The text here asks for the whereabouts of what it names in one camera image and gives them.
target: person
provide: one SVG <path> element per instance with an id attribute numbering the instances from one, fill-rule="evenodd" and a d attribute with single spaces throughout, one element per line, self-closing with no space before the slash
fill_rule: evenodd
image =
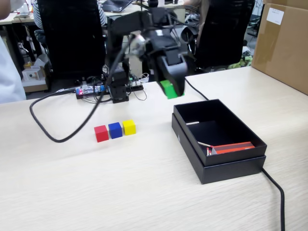
<path id="1" fill-rule="evenodd" d="M 104 11 L 102 10 L 102 8 L 99 6 L 98 2 L 97 2 L 97 5 L 98 5 L 99 13 L 100 13 L 101 25 L 103 26 L 107 24 L 107 17 Z M 43 23 L 42 23 L 42 20 L 40 18 L 40 13 L 39 13 L 38 0 L 35 0 L 33 2 L 33 16 L 34 16 L 35 25 L 37 25 L 38 28 L 43 29 Z"/>
<path id="2" fill-rule="evenodd" d="M 21 0 L 0 0 L 0 20 L 7 18 L 11 11 L 23 5 Z M 0 103 L 25 100 L 26 94 L 20 75 L 0 36 Z"/>
<path id="3" fill-rule="evenodd" d="M 210 0 L 185 0 L 184 5 L 190 5 L 200 9 L 199 32 L 197 37 L 197 45 L 199 45 L 202 29 L 210 6 Z"/>

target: open box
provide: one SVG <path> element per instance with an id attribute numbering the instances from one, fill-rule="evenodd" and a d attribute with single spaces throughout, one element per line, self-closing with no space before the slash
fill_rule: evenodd
<path id="1" fill-rule="evenodd" d="M 262 170 L 267 145 L 220 100 L 174 106 L 172 128 L 202 184 L 256 174 Z M 254 148 L 206 155 L 206 147 L 251 142 Z"/>

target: cube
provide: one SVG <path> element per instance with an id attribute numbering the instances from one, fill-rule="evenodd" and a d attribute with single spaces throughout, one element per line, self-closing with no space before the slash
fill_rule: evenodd
<path id="1" fill-rule="evenodd" d="M 136 125 L 132 119 L 123 121 L 123 128 L 126 136 L 136 134 Z"/>
<path id="2" fill-rule="evenodd" d="M 108 124 L 109 133 L 112 139 L 122 137 L 122 128 L 120 123 Z"/>
<path id="3" fill-rule="evenodd" d="M 105 125 L 95 127 L 94 131 L 95 131 L 95 136 L 96 136 L 97 142 L 109 140 L 108 131 L 107 131 L 107 128 L 106 128 Z"/>

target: office chair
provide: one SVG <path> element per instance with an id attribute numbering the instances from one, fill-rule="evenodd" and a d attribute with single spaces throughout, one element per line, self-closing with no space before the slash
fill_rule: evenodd
<path id="1" fill-rule="evenodd" d="M 38 0 L 52 78 L 100 76 L 105 46 L 96 0 Z"/>
<path id="2" fill-rule="evenodd" d="M 193 55 L 193 61 L 187 59 L 190 70 L 204 72 L 208 67 L 240 61 L 254 5 L 255 0 L 210 0 L 199 44 L 195 28 L 187 27 L 181 34 Z"/>

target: sticker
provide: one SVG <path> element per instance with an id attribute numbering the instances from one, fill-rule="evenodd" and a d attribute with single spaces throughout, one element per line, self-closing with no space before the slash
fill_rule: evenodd
<path id="1" fill-rule="evenodd" d="M 283 18 L 283 11 L 276 10 L 274 8 L 269 9 L 267 21 L 280 25 Z"/>
<path id="2" fill-rule="evenodd" d="M 158 36 L 163 36 L 163 31 L 162 30 L 156 30 L 156 34 Z"/>

